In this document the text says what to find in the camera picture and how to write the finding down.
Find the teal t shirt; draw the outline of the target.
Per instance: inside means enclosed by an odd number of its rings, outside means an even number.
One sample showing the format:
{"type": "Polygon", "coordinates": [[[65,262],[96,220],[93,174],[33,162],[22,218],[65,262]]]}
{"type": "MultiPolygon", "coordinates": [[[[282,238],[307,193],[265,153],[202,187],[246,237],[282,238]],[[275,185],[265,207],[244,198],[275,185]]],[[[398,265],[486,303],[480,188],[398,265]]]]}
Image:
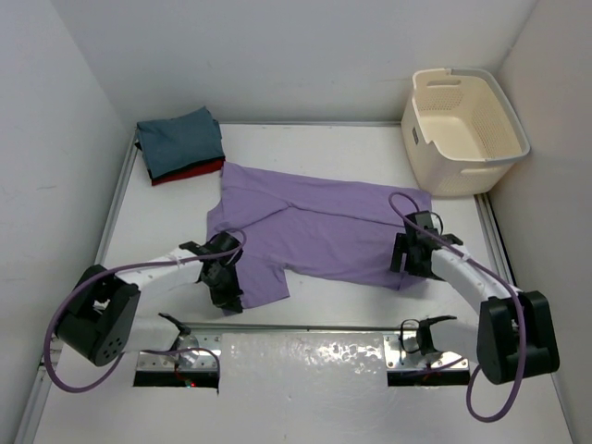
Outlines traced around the teal t shirt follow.
{"type": "Polygon", "coordinates": [[[206,107],[181,117],[139,122],[136,145],[150,179],[186,166],[226,160],[219,123],[206,107]]]}

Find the cream plastic laundry basket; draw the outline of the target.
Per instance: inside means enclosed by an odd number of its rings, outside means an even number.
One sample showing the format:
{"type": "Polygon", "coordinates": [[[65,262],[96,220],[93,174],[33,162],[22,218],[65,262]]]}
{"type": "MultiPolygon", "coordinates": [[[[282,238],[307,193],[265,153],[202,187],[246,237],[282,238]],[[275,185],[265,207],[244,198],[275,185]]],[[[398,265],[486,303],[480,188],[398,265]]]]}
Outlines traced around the cream plastic laundry basket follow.
{"type": "Polygon", "coordinates": [[[437,197],[486,193],[531,151],[496,79],[479,68],[413,74],[401,119],[420,189],[437,197]]]}

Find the red t shirt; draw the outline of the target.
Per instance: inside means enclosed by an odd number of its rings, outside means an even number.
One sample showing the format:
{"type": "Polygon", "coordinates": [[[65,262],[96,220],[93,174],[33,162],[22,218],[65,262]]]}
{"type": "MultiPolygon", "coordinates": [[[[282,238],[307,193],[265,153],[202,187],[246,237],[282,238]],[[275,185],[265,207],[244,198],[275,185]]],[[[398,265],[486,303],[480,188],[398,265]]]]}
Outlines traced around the red t shirt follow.
{"type": "Polygon", "coordinates": [[[170,172],[162,177],[151,179],[151,183],[153,186],[157,186],[172,181],[199,177],[206,174],[214,173],[220,170],[223,167],[223,165],[224,160],[218,159],[200,165],[186,166],[180,170],[170,172]]]}

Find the lavender t shirt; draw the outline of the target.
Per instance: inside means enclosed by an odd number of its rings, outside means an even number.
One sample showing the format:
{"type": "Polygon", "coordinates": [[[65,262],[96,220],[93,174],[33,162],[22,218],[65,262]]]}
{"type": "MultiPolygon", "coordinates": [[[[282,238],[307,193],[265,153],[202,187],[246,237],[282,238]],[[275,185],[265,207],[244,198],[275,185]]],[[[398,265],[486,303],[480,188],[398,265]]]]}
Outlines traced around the lavender t shirt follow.
{"type": "Polygon", "coordinates": [[[286,270],[400,291],[421,281],[390,269],[400,215],[431,207],[430,195],[417,189],[226,163],[207,235],[232,228],[246,234],[236,264],[245,309],[289,297],[286,270]]]}

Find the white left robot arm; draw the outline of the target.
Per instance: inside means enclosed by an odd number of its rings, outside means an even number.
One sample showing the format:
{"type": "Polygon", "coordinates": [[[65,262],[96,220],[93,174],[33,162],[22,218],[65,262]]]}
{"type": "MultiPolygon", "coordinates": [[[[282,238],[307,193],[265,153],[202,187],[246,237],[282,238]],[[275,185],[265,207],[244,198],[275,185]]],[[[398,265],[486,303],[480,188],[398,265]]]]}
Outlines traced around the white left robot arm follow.
{"type": "Polygon", "coordinates": [[[162,314],[139,314],[139,306],[202,283],[215,305],[225,310],[239,307],[235,264],[245,241],[242,231],[222,231],[203,245],[187,241],[147,262],[87,268],[53,315],[43,347],[48,350],[53,338],[60,339],[97,367],[125,352],[171,350],[181,333],[180,323],[162,314]]]}

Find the white front cover panel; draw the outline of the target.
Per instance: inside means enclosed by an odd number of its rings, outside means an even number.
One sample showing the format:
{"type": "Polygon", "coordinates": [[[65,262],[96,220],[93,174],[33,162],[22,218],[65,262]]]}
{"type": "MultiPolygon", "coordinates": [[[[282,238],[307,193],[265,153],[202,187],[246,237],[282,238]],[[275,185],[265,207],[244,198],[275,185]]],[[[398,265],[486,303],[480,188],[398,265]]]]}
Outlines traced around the white front cover panel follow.
{"type": "Polygon", "coordinates": [[[227,334],[219,388],[136,388],[136,357],[83,394],[52,388],[39,443],[567,443],[551,379],[509,388],[388,384],[380,338],[365,334],[227,334]]]}

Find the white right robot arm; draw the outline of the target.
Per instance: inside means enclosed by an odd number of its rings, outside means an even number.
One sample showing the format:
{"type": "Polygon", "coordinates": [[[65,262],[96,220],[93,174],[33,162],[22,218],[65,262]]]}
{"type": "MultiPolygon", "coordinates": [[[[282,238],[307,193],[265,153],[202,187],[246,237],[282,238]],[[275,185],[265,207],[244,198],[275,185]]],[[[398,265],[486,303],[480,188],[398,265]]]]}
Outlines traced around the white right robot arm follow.
{"type": "Polygon", "coordinates": [[[391,270],[416,278],[446,281],[478,313],[476,360],[489,382],[515,378],[520,357],[524,376],[550,374],[560,367],[549,301],[539,291],[518,290],[483,267],[460,248],[453,234],[440,234],[432,213],[403,218],[396,236],[391,270]]]}

